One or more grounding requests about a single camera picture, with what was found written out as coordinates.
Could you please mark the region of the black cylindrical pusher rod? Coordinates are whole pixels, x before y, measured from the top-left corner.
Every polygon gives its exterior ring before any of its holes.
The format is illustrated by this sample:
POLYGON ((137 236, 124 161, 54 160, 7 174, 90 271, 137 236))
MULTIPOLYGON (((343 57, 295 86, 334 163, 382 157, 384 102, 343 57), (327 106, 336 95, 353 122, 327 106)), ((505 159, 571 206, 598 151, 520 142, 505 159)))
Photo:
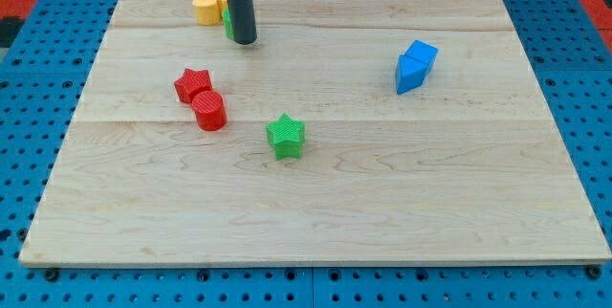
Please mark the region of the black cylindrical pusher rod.
POLYGON ((253 0, 228 0, 233 40, 249 45, 257 39, 253 0))

